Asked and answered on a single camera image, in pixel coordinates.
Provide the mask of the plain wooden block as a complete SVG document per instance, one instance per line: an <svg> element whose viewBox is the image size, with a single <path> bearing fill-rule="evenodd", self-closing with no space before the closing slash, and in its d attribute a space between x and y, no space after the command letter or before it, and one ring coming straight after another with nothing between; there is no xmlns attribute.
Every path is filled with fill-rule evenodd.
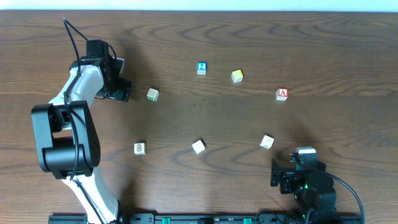
<svg viewBox="0 0 398 224"><path fill-rule="evenodd" d="M200 139L197 142L192 144L192 148L193 148L195 154L199 154L206 149L206 146L203 143L203 141Z"/></svg>
<svg viewBox="0 0 398 224"><path fill-rule="evenodd" d="M270 149L274 143L274 138L269 135L264 135L264 137L261 140L260 146L266 149Z"/></svg>

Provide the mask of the yellow top wooden block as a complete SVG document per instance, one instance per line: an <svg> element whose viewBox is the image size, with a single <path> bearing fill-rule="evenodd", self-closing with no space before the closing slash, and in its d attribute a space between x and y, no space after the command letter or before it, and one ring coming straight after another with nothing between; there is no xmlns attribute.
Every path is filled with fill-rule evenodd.
<svg viewBox="0 0 398 224"><path fill-rule="evenodd" d="M243 80L243 73L241 70L235 70L231 73L231 79L234 83L241 82Z"/></svg>

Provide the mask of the plain wooden block right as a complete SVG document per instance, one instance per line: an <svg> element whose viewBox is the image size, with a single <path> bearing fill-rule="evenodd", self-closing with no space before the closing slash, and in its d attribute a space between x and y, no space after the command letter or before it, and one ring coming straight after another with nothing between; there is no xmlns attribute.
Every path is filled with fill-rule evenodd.
<svg viewBox="0 0 398 224"><path fill-rule="evenodd" d="M261 140L260 146L266 149L270 149L274 143L274 138L269 135L264 135L264 137Z"/></svg>

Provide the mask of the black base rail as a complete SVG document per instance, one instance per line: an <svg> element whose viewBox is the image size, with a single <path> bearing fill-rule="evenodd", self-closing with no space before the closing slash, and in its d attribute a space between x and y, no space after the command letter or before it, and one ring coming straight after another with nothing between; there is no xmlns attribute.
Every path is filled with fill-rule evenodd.
<svg viewBox="0 0 398 224"><path fill-rule="evenodd" d="M48 224L83 224L90 223L87 215L51 215ZM292 215L260 213L258 215L154 215L151 213L136 213L129 218L109 223L130 224L276 224L305 223L303 216L296 219ZM362 223L357 216L342 216L329 223Z"/></svg>

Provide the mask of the red letter A block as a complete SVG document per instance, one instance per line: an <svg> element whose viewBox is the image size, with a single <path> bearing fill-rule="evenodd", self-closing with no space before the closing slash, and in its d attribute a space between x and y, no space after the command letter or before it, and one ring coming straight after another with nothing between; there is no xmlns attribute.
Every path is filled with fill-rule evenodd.
<svg viewBox="0 0 398 224"><path fill-rule="evenodd" d="M289 97L289 90L287 88L278 88L275 94L277 101L285 101Z"/></svg>

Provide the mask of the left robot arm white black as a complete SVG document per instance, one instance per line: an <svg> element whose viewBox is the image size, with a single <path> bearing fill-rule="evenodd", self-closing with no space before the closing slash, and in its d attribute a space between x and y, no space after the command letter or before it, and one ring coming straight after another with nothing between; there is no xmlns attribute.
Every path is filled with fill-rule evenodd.
<svg viewBox="0 0 398 224"><path fill-rule="evenodd" d="M121 77L124 59L103 40L89 40L86 55L70 66L70 78L49 103L31 111L39 166L69 186L86 215L52 216L49 223L125 223L119 201L98 170L100 140L90 107L97 96L128 101L131 83Z"/></svg>

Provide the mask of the plain wooden block centre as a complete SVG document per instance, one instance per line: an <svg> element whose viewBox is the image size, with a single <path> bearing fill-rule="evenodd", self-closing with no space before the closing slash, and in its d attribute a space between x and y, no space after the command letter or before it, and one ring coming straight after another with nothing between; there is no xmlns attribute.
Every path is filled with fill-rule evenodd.
<svg viewBox="0 0 398 224"><path fill-rule="evenodd" d="M192 144L192 148L193 148L195 154L199 154L206 149L206 146L203 143L203 141L200 139L197 142Z"/></svg>

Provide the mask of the green edged wooden block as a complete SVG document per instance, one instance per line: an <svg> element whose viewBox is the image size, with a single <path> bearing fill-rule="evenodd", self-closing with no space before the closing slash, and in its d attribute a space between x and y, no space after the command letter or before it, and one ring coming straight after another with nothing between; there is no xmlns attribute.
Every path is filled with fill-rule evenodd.
<svg viewBox="0 0 398 224"><path fill-rule="evenodd" d="M149 91L147 92L147 98L151 101L157 101L159 98L159 90L150 88Z"/></svg>

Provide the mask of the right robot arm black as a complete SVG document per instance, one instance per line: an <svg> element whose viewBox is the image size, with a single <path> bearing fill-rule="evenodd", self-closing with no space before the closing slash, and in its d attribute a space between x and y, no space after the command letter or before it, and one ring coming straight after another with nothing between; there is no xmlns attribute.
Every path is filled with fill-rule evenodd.
<svg viewBox="0 0 398 224"><path fill-rule="evenodd" d="M298 209L284 218L284 223L338 223L334 181L325 172L313 149L291 154L295 168L282 168L272 160L271 186L282 194L293 194Z"/></svg>

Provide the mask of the red letter I block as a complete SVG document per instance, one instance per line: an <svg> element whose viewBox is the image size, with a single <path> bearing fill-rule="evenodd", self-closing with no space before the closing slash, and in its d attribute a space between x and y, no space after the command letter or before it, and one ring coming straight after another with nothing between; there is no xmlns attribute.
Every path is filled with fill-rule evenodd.
<svg viewBox="0 0 398 224"><path fill-rule="evenodd" d="M146 153L146 144L144 142L135 143L134 153L135 155L144 155Z"/></svg>

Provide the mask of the blue number 2 block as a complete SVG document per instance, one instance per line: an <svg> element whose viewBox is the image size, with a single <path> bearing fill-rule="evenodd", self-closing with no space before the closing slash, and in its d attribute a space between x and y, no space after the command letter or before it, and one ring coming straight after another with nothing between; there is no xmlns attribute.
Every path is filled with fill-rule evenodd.
<svg viewBox="0 0 398 224"><path fill-rule="evenodd" d="M198 62L197 63L197 74L205 75L207 71L207 63L206 62Z"/></svg>

